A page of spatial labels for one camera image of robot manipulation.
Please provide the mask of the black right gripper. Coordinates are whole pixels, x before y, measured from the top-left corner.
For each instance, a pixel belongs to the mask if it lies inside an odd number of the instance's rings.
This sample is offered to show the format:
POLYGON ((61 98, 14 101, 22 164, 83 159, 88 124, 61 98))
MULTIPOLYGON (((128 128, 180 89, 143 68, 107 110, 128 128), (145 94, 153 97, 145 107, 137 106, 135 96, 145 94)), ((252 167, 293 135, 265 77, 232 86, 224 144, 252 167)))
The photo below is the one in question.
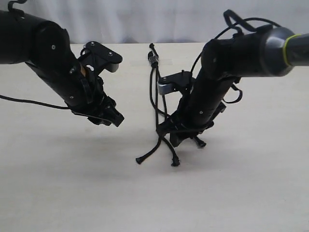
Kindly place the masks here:
POLYGON ((214 119, 223 112, 225 93, 191 93, 181 98, 177 110, 159 124, 159 135, 169 134, 173 147, 193 139, 214 126, 214 119))

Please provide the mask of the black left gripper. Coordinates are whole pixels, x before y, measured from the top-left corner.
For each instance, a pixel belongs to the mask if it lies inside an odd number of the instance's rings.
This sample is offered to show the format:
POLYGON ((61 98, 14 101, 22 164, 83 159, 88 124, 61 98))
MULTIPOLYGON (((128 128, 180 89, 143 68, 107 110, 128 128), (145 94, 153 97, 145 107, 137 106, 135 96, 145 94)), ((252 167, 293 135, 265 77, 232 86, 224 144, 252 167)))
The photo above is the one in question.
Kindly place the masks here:
POLYGON ((72 108, 75 115, 85 116, 95 125, 104 124, 109 126, 114 124, 119 127, 124 121, 124 116, 117 111, 116 102, 109 97, 103 88, 103 80, 93 71, 86 73, 88 87, 90 90, 91 102, 85 105, 79 105, 72 108))

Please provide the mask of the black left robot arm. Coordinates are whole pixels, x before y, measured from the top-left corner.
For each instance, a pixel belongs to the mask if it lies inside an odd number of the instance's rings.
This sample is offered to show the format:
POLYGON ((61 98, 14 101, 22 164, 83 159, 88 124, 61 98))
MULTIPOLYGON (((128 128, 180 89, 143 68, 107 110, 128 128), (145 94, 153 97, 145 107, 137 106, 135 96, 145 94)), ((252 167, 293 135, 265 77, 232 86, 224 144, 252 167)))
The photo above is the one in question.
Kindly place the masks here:
POLYGON ((66 29, 18 11, 0 13, 1 64, 25 63, 76 115, 93 124, 119 126, 124 116, 103 88, 100 73, 117 71, 122 56, 98 42, 88 42, 76 57, 66 29))

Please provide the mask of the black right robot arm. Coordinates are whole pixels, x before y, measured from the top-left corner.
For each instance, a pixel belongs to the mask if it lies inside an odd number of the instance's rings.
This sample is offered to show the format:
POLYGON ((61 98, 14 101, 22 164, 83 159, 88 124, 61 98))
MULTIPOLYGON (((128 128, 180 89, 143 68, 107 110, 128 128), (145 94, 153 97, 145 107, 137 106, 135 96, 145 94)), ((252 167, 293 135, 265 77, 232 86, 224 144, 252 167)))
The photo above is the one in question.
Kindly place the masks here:
POLYGON ((161 95, 180 92, 176 111, 157 127, 161 136, 170 135, 177 147, 214 125, 226 108, 224 96, 243 77, 281 77, 296 66, 309 64, 309 36, 278 27, 257 30, 232 39, 212 39, 201 54, 196 78, 178 72, 157 83, 161 95))

